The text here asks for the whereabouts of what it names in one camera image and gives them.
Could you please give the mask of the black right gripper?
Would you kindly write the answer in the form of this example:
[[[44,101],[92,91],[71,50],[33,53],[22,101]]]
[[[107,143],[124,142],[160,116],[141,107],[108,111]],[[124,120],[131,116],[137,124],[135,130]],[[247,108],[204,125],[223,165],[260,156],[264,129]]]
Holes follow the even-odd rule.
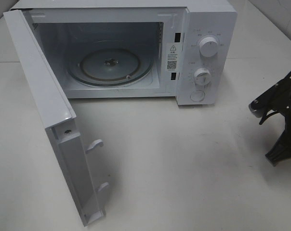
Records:
[[[279,162],[291,159],[291,71],[283,78],[283,99],[277,113],[284,116],[285,129],[272,149],[265,155],[276,166]]]

